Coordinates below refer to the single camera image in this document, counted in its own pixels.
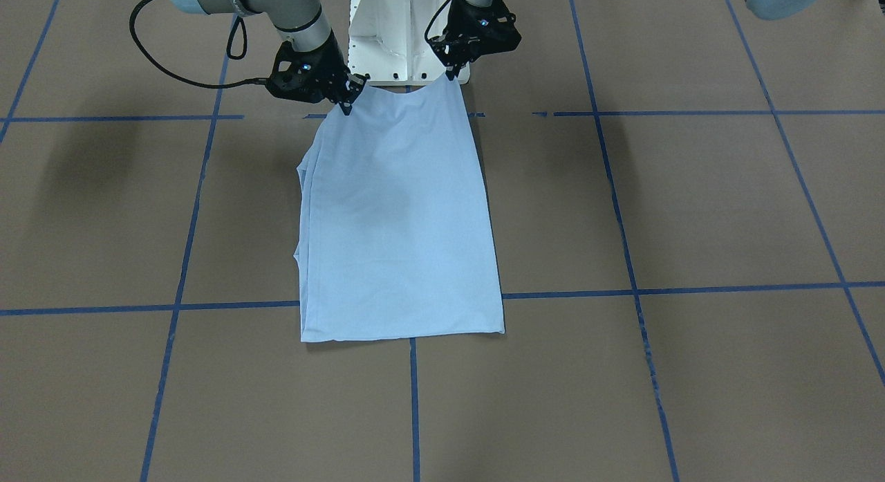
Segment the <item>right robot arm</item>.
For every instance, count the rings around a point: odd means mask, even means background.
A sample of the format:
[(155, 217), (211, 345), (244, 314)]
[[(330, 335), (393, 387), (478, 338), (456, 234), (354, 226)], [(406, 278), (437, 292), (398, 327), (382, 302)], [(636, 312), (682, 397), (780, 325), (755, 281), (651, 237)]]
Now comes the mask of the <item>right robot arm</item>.
[(170, 0), (191, 15), (265, 15), (281, 38), (272, 72), (256, 79), (279, 100), (324, 100), (350, 115), (366, 78), (354, 75), (320, 0)]

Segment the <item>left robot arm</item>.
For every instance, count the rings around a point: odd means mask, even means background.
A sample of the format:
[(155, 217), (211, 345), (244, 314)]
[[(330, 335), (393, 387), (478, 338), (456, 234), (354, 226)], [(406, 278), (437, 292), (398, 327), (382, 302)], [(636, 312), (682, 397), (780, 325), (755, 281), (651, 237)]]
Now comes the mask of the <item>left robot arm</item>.
[[(764, 21), (780, 21), (805, 10), (816, 0), (744, 0)], [(424, 41), (454, 80), (474, 61), (516, 50), (522, 36), (517, 16), (505, 0), (445, 0), (424, 31)]]

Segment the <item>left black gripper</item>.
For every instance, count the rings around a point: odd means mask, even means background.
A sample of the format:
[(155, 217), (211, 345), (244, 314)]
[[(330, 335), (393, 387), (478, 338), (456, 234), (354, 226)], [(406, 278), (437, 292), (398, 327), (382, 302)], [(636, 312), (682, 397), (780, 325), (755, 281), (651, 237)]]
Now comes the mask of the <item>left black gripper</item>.
[(470, 62), (485, 55), (516, 50), (522, 36), (517, 17), (505, 0), (446, 0), (438, 12), (447, 12), (438, 35), (427, 39), (430, 49), (454, 80)]

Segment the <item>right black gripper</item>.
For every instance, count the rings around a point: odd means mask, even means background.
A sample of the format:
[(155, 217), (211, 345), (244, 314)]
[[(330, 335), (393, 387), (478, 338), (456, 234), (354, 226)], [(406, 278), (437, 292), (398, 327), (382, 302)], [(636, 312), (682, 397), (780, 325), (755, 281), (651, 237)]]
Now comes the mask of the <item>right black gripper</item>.
[(348, 116), (367, 82), (365, 75), (350, 73), (331, 33), (323, 44), (310, 51), (296, 51), (291, 41), (283, 41), (266, 89), (281, 100), (311, 104), (328, 100)]

